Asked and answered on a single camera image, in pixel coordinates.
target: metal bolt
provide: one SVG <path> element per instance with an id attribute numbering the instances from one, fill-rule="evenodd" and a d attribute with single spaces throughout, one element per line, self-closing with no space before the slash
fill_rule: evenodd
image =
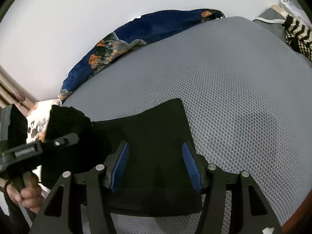
<path id="1" fill-rule="evenodd" d="M 246 171 L 242 171 L 241 172 L 241 175 L 245 178 L 249 177 L 249 172 L 246 172 Z"/>
<path id="2" fill-rule="evenodd" d="M 102 171 L 104 168 L 105 168 L 105 166 L 104 166 L 103 164 L 98 164 L 98 165 L 96 166 L 96 169 L 97 169 L 98 171 Z"/>
<path id="3" fill-rule="evenodd" d="M 216 169 L 216 166 L 214 164 L 210 163 L 208 165 L 208 169 L 211 170 L 211 171 L 214 171 Z"/>
<path id="4" fill-rule="evenodd" d="M 63 172 L 64 178 L 68 178 L 70 175 L 71 175 L 71 172 L 69 172 L 69 171 Z"/>

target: finger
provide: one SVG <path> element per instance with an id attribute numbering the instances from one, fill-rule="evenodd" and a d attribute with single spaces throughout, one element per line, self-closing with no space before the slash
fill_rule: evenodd
<path id="1" fill-rule="evenodd" d="M 21 194 L 11 184 L 7 186 L 7 194 L 16 205 L 23 200 Z"/>
<path id="2" fill-rule="evenodd" d="M 38 214 L 39 210 L 40 210 L 40 207 L 32 207 L 30 208 L 30 210 L 36 214 Z"/>
<path id="3" fill-rule="evenodd" d="M 26 187 L 36 187 L 39 182 L 39 178 L 33 172 L 25 173 L 23 177 Z"/>
<path id="4" fill-rule="evenodd" d="M 21 190 L 21 196 L 24 199 L 35 198 L 35 197 L 37 197 L 38 195 L 41 194 L 41 191 L 42 191 L 41 186 L 37 184 L 35 187 L 23 188 Z"/>
<path id="5" fill-rule="evenodd" d="M 24 207 L 27 208 L 35 208 L 35 207 L 41 207 L 43 204 L 44 198 L 41 196 L 37 196 L 36 198 L 23 200 L 22 204 Z"/>

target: gray cushion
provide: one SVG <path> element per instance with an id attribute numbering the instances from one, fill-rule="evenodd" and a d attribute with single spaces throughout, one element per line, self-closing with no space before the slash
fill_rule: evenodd
<path id="1" fill-rule="evenodd" d="M 285 20 L 285 18 L 283 18 L 283 16 L 280 13 L 278 13 L 272 8 L 267 9 L 259 17 L 270 19 L 270 20 L 272 19 L 284 19 Z M 266 23 L 260 20 L 254 20 L 253 22 L 267 29 L 269 32 L 273 33 L 276 37 L 278 37 L 280 40 L 286 43 L 286 33 L 284 31 L 284 27 L 282 26 L 282 24 L 270 24 L 270 23 Z"/>
<path id="2" fill-rule="evenodd" d="M 283 224 L 312 187 L 311 79 L 307 60 L 261 26 L 232 17 L 121 57 L 64 105 L 97 121 L 181 98 L 196 150 L 225 171 L 249 171 Z M 226 207 L 224 231 L 230 192 Z M 198 220 L 113 215 L 118 233 L 194 233 Z"/>

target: black fabric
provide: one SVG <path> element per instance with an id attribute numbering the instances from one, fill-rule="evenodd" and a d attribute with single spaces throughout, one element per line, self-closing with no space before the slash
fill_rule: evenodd
<path id="1" fill-rule="evenodd" d="M 45 140 L 54 140 L 69 133 L 76 133 L 79 143 L 64 150 L 56 149 L 42 165 L 42 184 L 49 189 L 52 189 L 63 172 L 87 172 L 94 167 L 98 158 L 98 150 L 92 145 L 90 119 L 73 107 L 52 105 Z"/>
<path id="2" fill-rule="evenodd" d="M 304 34 L 306 26 L 290 15 L 286 17 L 283 27 L 285 27 L 286 43 L 296 52 L 305 55 L 312 61 L 312 52 L 310 50 L 312 42 L 308 41 L 312 38 L 311 31 L 307 30 L 306 34 Z"/>
<path id="3" fill-rule="evenodd" d="M 130 153 L 123 180 L 116 193 L 108 195 L 112 213 L 175 216 L 201 211 L 201 195 L 193 189 L 182 158 L 182 144 L 193 140 L 180 99 L 92 125 L 72 107 L 53 106 L 46 140 L 68 133 L 77 133 L 79 144 L 56 150 L 46 160 L 41 174 L 46 187 L 52 189 L 64 171 L 81 173 L 104 163 L 121 141 L 127 141 Z"/>
<path id="4" fill-rule="evenodd" d="M 0 207 L 0 230 L 1 234 L 14 234 L 8 227 L 9 217 L 4 214 Z"/>
<path id="5" fill-rule="evenodd" d="M 138 115 L 92 124 L 102 138 L 101 150 L 111 154 L 121 141 L 129 143 L 123 180 L 108 196 L 112 213 L 174 216 L 201 211 L 201 195 L 193 189 L 182 158 L 182 144 L 193 139 L 179 98 Z"/>

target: striped knit fabric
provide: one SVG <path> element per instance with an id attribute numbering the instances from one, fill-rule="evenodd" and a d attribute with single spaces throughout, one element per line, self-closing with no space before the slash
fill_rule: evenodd
<path id="1" fill-rule="evenodd" d="M 288 15 L 283 24 L 286 42 L 298 53 L 304 54 L 312 61 L 312 32 L 297 19 Z"/>

